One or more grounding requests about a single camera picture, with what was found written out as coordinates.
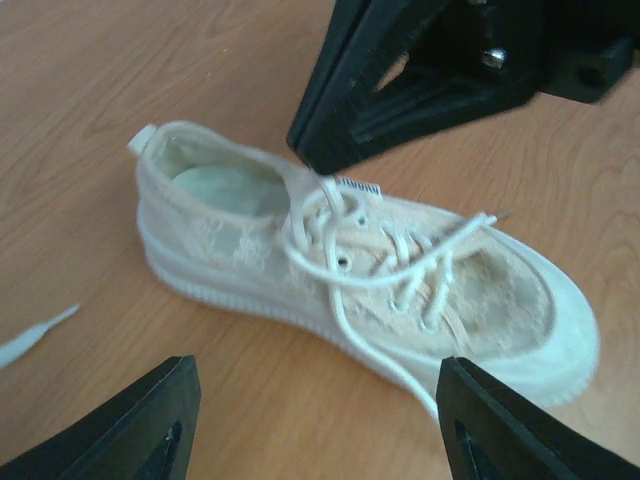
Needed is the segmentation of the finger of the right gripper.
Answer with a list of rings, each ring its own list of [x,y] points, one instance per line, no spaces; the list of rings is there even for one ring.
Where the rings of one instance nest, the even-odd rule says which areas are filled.
[[[445,1],[338,1],[287,143],[319,175],[334,175],[444,127],[433,73],[379,81],[420,41]]]

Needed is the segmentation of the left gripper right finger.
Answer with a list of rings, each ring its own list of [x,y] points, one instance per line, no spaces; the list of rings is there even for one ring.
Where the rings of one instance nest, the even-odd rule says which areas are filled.
[[[633,464],[466,358],[440,368],[436,402],[453,479],[631,479]]]

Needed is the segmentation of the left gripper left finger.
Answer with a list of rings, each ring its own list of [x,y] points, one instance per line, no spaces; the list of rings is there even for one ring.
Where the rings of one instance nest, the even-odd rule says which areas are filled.
[[[201,388],[173,356],[75,424],[1,466],[3,479],[184,479]]]

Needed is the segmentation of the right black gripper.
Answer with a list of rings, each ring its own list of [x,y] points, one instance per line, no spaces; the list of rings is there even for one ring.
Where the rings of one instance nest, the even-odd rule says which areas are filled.
[[[356,102],[344,163],[518,108],[537,93],[600,101],[631,70],[639,47],[636,1],[454,1],[457,49],[411,49],[401,73],[375,84],[398,50],[349,51]]]

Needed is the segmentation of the beige lace platform sneaker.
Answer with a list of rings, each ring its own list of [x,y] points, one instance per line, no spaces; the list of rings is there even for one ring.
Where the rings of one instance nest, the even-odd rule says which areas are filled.
[[[571,401],[597,370],[588,300],[494,214],[322,177],[186,121],[147,125],[128,147],[139,235],[163,283],[308,330],[431,414],[451,356],[540,407]]]

